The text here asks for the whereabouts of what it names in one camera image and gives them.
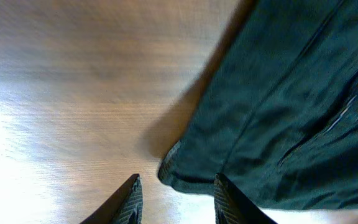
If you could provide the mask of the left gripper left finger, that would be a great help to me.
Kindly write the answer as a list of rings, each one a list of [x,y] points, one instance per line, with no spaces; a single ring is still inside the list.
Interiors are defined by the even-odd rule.
[[[81,224],[141,224],[142,184],[139,174],[132,174],[98,209]]]

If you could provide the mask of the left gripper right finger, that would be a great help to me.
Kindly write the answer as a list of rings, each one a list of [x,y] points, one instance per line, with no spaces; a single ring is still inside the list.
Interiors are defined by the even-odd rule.
[[[214,180],[214,209],[216,224],[277,224],[222,173]]]

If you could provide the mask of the black shorts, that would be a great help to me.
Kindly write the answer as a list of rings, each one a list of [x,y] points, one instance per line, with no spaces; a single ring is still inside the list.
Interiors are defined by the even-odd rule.
[[[158,177],[262,208],[358,209],[358,0],[259,1]]]

